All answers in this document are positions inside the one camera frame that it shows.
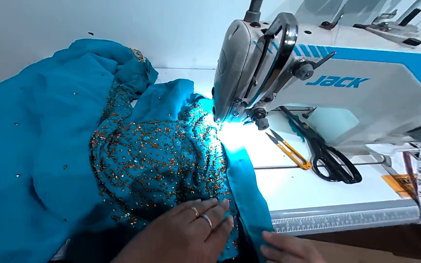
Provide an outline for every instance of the jack logo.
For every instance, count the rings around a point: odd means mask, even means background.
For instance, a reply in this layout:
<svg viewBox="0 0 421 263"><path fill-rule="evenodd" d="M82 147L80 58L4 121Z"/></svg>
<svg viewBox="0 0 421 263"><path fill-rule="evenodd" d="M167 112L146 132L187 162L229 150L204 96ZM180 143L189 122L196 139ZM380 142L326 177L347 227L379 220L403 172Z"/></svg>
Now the jack logo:
<svg viewBox="0 0 421 263"><path fill-rule="evenodd" d="M317 81L307 82L306 85L332 86L334 87L358 87L360 83L369 79L337 76L321 76Z"/></svg>

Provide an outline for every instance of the finger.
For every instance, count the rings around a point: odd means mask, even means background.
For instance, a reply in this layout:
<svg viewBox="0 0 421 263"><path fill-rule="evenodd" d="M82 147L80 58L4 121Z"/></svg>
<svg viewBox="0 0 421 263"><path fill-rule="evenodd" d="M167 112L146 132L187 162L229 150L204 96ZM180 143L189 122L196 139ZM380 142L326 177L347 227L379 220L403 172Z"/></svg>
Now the finger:
<svg viewBox="0 0 421 263"><path fill-rule="evenodd" d="M280 251L278 249L270 248L268 246L262 245L260 250L261 254L269 260L266 263L306 263L306 261L302 258L299 258L295 255L291 255L287 252Z"/></svg>
<svg viewBox="0 0 421 263"><path fill-rule="evenodd" d="M191 200L191 201L187 201L187 202L181 203L181 204L173 207L172 209L170 209L165 214L167 216L175 216L175 215L179 214L180 212L182 212L182 211L184 211L184 210L186 210L188 208L191 208L193 206L196 206L200 202L201 202L201 199L196 199L196 200Z"/></svg>
<svg viewBox="0 0 421 263"><path fill-rule="evenodd" d="M268 246L262 245L260 251L261 254L268 260L280 262L280 260L282 260L282 258L284 257L284 253L282 251L270 248Z"/></svg>
<svg viewBox="0 0 421 263"><path fill-rule="evenodd" d="M262 238L276 248L299 257L305 257L311 252L311 244L301 238L268 231L262 232Z"/></svg>
<svg viewBox="0 0 421 263"><path fill-rule="evenodd" d="M211 251L211 255L215 256L215 260L219 258L220 252L224 249L225 243L228 241L230 232L233 229L233 217L227 216L209 235L205 241L205 248Z"/></svg>
<svg viewBox="0 0 421 263"><path fill-rule="evenodd" d="M210 208L216 206L219 202L216 198L205 200L199 203L194 203L194 206L191 206L188 209L185 209L184 211L180 212L177 217L179 217L180 220L190 223L196 219L199 218L199 216L206 211L208 211Z"/></svg>
<svg viewBox="0 0 421 263"><path fill-rule="evenodd" d="M228 207L228 199L224 199L217 206L210 208L204 213L210 219L212 227L207 219L203 217L194 220L190 227L194 233L196 233L196 236L200 237L202 240L206 240L211 231L222 222Z"/></svg>

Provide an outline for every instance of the gold ring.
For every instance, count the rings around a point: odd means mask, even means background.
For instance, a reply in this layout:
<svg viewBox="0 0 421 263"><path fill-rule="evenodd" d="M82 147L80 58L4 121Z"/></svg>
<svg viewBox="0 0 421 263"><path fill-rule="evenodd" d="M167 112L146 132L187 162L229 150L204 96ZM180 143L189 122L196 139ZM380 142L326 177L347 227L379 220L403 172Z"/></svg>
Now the gold ring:
<svg viewBox="0 0 421 263"><path fill-rule="evenodd" d="M207 222L209 223L210 229L212 230L212 221L211 221L211 219L206 214L202 214L201 217L207 220Z"/></svg>
<svg viewBox="0 0 421 263"><path fill-rule="evenodd" d="M199 212L197 211L196 207L191 207L191 210L193 210L196 213L196 218L199 218Z"/></svg>

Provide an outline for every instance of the yellow thread snips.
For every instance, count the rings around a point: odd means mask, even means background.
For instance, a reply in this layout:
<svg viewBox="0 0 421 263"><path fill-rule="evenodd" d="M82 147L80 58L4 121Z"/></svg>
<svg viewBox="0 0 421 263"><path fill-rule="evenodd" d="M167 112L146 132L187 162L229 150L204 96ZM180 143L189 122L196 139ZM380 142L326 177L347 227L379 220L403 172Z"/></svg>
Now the yellow thread snips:
<svg viewBox="0 0 421 263"><path fill-rule="evenodd" d="M269 136L269 138L271 139L271 141L273 143L275 143L285 154L287 154L290 157L290 159L292 159L292 161L294 161L303 170L311 169L312 165L311 165L310 162L308 162L305 158L303 158L303 156L301 156L300 153L298 153L292 146L290 146L290 144L288 144L286 141L284 141L284 139L282 137L280 137L280 135L278 135L275 131L273 131L272 129L270 129L270 131L275 136L275 138L274 138L270 134L266 133ZM283 143L289 149L287 150L279 142Z"/></svg>

